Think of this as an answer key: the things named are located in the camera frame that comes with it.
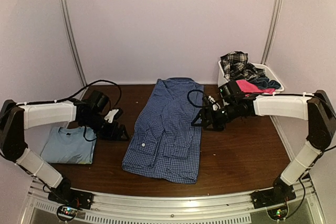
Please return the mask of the blue dotted shirt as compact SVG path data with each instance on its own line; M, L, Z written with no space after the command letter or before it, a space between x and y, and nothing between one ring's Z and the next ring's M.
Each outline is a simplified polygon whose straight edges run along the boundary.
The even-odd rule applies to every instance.
M129 173L195 184L202 130L191 126L203 101L203 85L190 78L157 80L138 116L122 161Z

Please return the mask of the light blue printed t-shirt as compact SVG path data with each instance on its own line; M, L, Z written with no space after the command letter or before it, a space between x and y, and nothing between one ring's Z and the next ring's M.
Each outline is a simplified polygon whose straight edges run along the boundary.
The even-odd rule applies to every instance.
M53 127L41 157L51 164L89 165L93 162L96 140L96 133L89 127Z

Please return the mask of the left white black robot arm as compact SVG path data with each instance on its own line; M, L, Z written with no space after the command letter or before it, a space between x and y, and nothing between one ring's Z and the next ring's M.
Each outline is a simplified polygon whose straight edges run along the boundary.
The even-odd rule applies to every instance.
M70 180L28 147L24 132L46 124L77 122L91 128L99 139L129 140L125 126L117 122L123 113L121 108L102 114L109 103L109 97L98 90L84 100L65 98L22 104L6 100L1 109L1 156L40 179L64 205L71 205L76 197Z

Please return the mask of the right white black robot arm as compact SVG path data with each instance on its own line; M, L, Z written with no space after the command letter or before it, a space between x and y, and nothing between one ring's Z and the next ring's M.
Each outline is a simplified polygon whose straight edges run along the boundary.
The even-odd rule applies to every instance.
M269 199L279 204L290 197L292 185L311 169L327 151L335 135L335 111L323 90L315 93L281 94L244 92L236 81L219 87L225 105L203 97L194 127L222 131L226 124L242 116L283 116L307 121L308 136L302 149L275 179Z

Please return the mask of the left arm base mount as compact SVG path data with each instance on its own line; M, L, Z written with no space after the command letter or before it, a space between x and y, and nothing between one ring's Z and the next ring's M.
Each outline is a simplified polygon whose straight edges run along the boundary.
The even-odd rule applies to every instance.
M60 221L68 223L77 218L83 210L91 209L93 193L71 189L70 196L66 199L50 189L48 200L60 204L56 209L56 216Z

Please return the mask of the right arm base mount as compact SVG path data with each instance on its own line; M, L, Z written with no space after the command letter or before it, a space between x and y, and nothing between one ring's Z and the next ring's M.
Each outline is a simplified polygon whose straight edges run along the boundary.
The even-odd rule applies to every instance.
M296 199L292 186L285 189L280 186L256 190L250 194L254 209L265 208L271 220L282 221L289 215L288 202Z

